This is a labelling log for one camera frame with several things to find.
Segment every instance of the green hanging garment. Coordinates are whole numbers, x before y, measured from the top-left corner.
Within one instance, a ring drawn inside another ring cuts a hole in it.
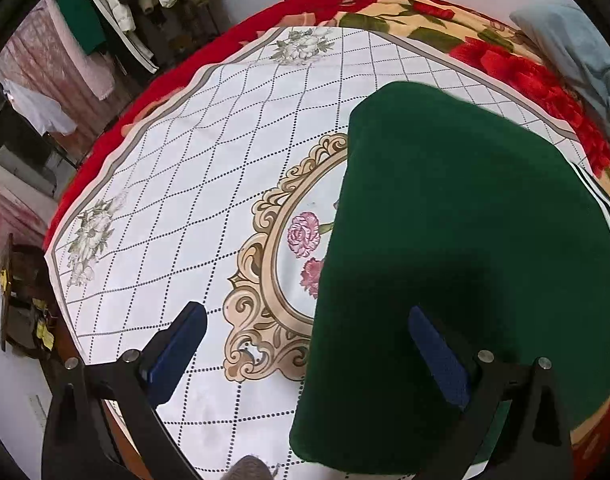
[[[593,414],[610,394],[610,203],[593,177],[406,82],[354,109],[348,146],[293,452],[408,474],[441,446],[460,411],[408,334],[414,305],[506,362],[550,358],[571,427]]]
[[[101,23],[89,0],[56,0],[56,2],[67,22],[67,27],[87,56],[106,41]]]

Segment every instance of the metal screw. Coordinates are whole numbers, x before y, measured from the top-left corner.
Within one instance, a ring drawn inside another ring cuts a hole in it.
[[[541,357],[538,359],[538,366],[540,366],[543,370],[549,370],[551,368],[551,361],[546,357]]]
[[[481,350],[478,352],[478,358],[483,363],[491,363],[494,361],[494,354],[492,354],[489,350]]]
[[[75,357],[70,357],[69,359],[67,359],[67,361],[65,361],[65,368],[67,370],[73,370],[77,366],[78,366],[78,359]]]
[[[140,356],[140,352],[138,350],[125,350],[125,353],[120,356],[120,358],[126,363],[133,363]]]

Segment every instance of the printed pink flower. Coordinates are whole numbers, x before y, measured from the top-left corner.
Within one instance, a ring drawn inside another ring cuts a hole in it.
[[[313,296],[315,300],[318,299],[318,282],[320,280],[320,271],[323,270],[323,264],[325,259],[317,260],[312,258],[305,262],[303,271],[300,273],[302,285],[310,296]]]
[[[291,219],[291,226],[287,230],[287,243],[297,258],[306,258],[312,251],[315,251],[320,243],[316,215],[305,211],[298,216],[294,216]]]

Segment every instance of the curtain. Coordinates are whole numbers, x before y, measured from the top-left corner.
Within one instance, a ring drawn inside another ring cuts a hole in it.
[[[114,70],[114,92],[98,100],[67,55],[44,0],[23,20],[0,53],[0,81],[8,78],[54,99],[77,124],[72,134],[53,133],[53,137],[78,161],[131,100],[117,72]]]
[[[0,256],[11,233],[16,244],[40,247],[47,224],[0,182]]]

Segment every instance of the blue pillow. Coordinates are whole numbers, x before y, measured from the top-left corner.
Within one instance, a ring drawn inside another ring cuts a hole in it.
[[[547,4],[525,7],[510,18],[536,43],[610,141],[610,46],[582,10]]]

